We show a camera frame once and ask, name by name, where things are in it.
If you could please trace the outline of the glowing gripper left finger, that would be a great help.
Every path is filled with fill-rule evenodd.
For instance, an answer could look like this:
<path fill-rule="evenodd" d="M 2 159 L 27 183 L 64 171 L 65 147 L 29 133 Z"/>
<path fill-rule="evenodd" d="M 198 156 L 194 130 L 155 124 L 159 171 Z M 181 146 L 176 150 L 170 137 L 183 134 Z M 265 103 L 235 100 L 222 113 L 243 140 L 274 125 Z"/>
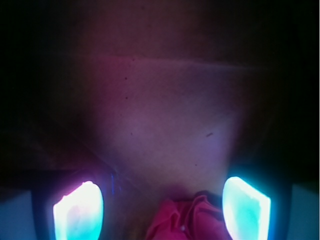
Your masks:
<path fill-rule="evenodd" d="M 101 189 L 83 182 L 53 205 L 54 236 L 57 240 L 97 240 L 104 220 Z"/>

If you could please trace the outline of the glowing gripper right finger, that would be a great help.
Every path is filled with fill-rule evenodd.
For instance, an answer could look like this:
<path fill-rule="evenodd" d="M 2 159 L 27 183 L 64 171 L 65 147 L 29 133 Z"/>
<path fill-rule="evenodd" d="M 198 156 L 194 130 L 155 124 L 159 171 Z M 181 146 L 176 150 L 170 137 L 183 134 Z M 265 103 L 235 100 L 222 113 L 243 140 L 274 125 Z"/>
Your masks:
<path fill-rule="evenodd" d="M 225 181 L 222 211 L 233 240 L 268 239 L 271 198 L 238 176 Z"/>

